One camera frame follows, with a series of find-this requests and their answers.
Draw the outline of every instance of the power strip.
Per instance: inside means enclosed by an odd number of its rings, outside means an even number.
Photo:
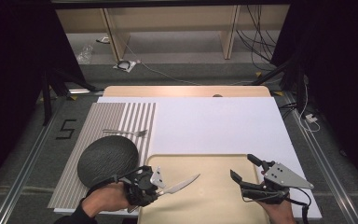
[[[313,116],[313,114],[308,114],[307,116],[305,116],[305,119],[308,123],[313,123],[318,120],[315,116]]]

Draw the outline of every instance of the sleeve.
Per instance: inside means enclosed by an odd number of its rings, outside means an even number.
[[[98,224],[98,222],[93,217],[87,216],[80,203],[71,216],[60,217],[54,224]]]

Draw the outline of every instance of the human hand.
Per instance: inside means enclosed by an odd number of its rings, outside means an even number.
[[[280,204],[257,203],[266,210],[274,224],[296,224],[293,217],[292,204],[286,200],[283,200]]]
[[[94,190],[89,197],[82,202],[84,212],[89,217],[95,217],[102,211],[114,212],[130,206],[126,199],[124,184],[113,183],[103,188]]]

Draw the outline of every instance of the silver fork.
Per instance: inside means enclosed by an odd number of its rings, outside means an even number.
[[[147,134],[147,129],[139,132],[127,132],[127,131],[114,130],[114,129],[103,129],[103,133],[129,133],[137,137],[142,137]]]

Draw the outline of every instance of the gray floor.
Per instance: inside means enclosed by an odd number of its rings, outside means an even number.
[[[271,34],[276,38],[279,32],[271,32]],[[245,81],[254,80],[255,73],[260,71],[252,65],[252,61],[264,68],[271,67],[268,64],[260,64],[263,61],[259,57],[252,59],[249,50],[237,37],[231,60],[224,60],[216,32],[144,33],[131,35],[129,47],[133,52],[127,50],[124,59],[142,60],[159,73],[137,64],[134,70],[127,74],[112,68],[115,62],[109,45],[95,43],[95,39],[102,36],[104,34],[68,35],[75,55],[78,55],[85,45],[93,46],[90,64],[81,65],[81,68],[90,84],[102,88],[115,84],[186,85],[184,82],[178,82],[177,79],[190,80],[204,85],[233,83],[241,85]],[[279,78],[276,77],[267,83],[270,90],[279,89],[276,81]],[[76,88],[76,85],[70,84],[69,86],[71,89]],[[277,105],[292,102],[293,98],[290,96],[290,92],[286,92],[284,96],[275,96]],[[62,98],[56,100],[54,110],[60,111],[56,118],[60,122],[53,124],[48,131],[45,145],[32,167],[33,171],[26,181],[16,206],[10,211],[11,216],[7,223],[52,223],[53,220],[61,216],[54,214],[52,209],[46,207],[66,160],[76,143],[90,105],[96,102],[97,98],[98,96],[88,95],[79,96],[75,100]],[[314,133],[313,136],[358,213],[358,173],[349,160],[339,154],[339,143],[336,142],[334,133],[323,116],[318,115],[318,118],[321,130]],[[75,131],[71,139],[58,140],[57,137],[66,135],[66,133],[60,132],[62,121],[65,119],[76,120],[68,122],[67,126]],[[335,197],[329,182],[326,181],[324,172],[317,165],[318,162],[310,149],[310,142],[301,132],[301,127],[298,126],[296,113],[291,113],[284,122],[304,173],[307,179],[316,186],[313,194],[323,213],[322,220],[310,223],[351,223],[345,217],[345,212],[342,212],[342,208],[339,207],[337,197]],[[42,123],[43,103],[38,101],[35,104],[34,116],[30,118],[30,123],[23,133],[22,139],[0,170],[0,206],[4,202],[10,186],[16,182],[29,153],[33,150],[34,143],[42,131]],[[121,222],[120,217],[100,216],[98,219],[100,223]]]

